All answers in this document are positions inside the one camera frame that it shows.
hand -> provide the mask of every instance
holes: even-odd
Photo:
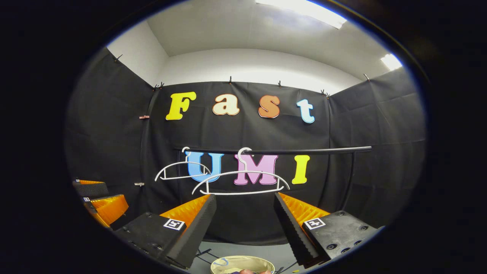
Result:
[[[244,270],[240,270],[239,274],[254,274],[254,273],[248,269],[244,269]],[[267,270],[264,272],[260,272],[259,274],[271,274],[271,272]]]

ceiling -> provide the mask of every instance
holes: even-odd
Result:
[[[255,0],[190,0],[147,20],[169,56],[222,48],[273,50],[313,59],[359,79],[389,69],[389,53],[349,21],[335,29]]]

pink letter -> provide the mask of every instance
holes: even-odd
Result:
[[[242,159],[247,163],[247,170],[248,171],[264,171],[264,172],[269,172],[269,173],[274,173],[274,168],[276,167],[276,159],[277,155],[264,155],[261,158],[261,161],[259,164],[256,166],[254,163],[254,159],[250,155],[242,155]],[[244,164],[239,163],[239,171],[244,170]],[[262,175],[262,179],[259,181],[261,185],[273,185],[277,183],[277,179],[269,174],[261,174],[261,173],[247,173],[248,177],[250,178],[250,181],[252,184],[255,184],[257,182],[257,179]],[[245,173],[238,173],[238,177],[235,181],[233,181],[234,184],[236,185],[246,185],[247,184],[247,179],[245,179]]]

beige basket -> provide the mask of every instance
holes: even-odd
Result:
[[[274,265],[262,258],[253,256],[227,256],[214,260],[211,263],[211,274],[230,274],[249,269],[260,273],[269,270],[274,273]]]

white clothes hanger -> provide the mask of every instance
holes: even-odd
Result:
[[[184,147],[182,152],[184,153],[184,150],[186,149],[189,149],[189,147]],[[161,171],[159,171],[159,173],[155,176],[155,179],[154,181],[157,181],[157,178],[160,176],[160,174],[162,172],[164,172],[164,177],[160,177],[162,180],[172,180],[172,179],[183,179],[183,178],[193,178],[193,177],[197,177],[197,176],[203,176],[203,175],[208,175],[210,174],[211,175],[211,171],[209,168],[207,168],[205,165],[203,164],[200,164],[200,163],[197,163],[197,162],[188,162],[187,159],[189,157],[189,155],[191,155],[191,152],[189,152],[187,155],[186,155],[186,160],[184,162],[177,162],[177,163],[172,163],[170,165],[167,165],[165,166],[163,169],[161,169]],[[199,175],[193,175],[193,176],[181,176],[181,177],[172,177],[172,178],[167,178],[166,177],[166,168],[168,167],[171,167],[171,166],[174,166],[174,165],[179,165],[179,164],[197,164],[197,165],[200,165],[200,166],[203,166],[203,174],[199,174]]]
[[[238,153],[237,153],[237,158],[239,159],[239,161],[241,163],[243,163],[243,169],[244,170],[240,170],[240,171],[230,171],[230,172],[225,172],[225,173],[220,173],[220,174],[217,174],[217,175],[213,175],[213,176],[210,176],[208,178],[206,178],[205,180],[203,180],[202,182],[200,182],[199,184],[197,184],[194,189],[193,189],[193,192],[191,192],[191,194],[193,195],[194,192],[196,191],[196,189],[201,186],[202,184],[206,183],[206,192],[204,192],[203,190],[200,189],[200,192],[207,195],[207,194],[214,194],[214,195],[246,195],[246,194],[259,194],[259,193],[267,193],[267,192],[273,192],[273,191],[280,191],[284,188],[284,186],[281,186],[279,187],[279,181],[282,180],[284,182],[284,184],[286,185],[287,189],[290,190],[289,188],[289,184],[286,182],[286,180],[284,180],[282,177],[274,174],[274,173],[269,173],[269,172],[265,172],[265,171],[253,171],[253,170],[247,170],[247,163],[242,159],[242,152],[244,150],[247,150],[247,151],[250,151],[251,149],[248,148],[248,147],[244,147],[244,148],[241,148]],[[260,173],[260,174],[268,174],[268,175],[272,175],[274,177],[277,178],[277,185],[276,185],[276,189],[271,189],[271,190],[262,190],[262,191],[254,191],[254,192],[236,192],[236,193],[210,193],[209,191],[209,185],[208,185],[208,181],[215,178],[215,177],[219,177],[219,176],[224,176],[224,175],[229,175],[229,174],[237,174],[237,173]]]

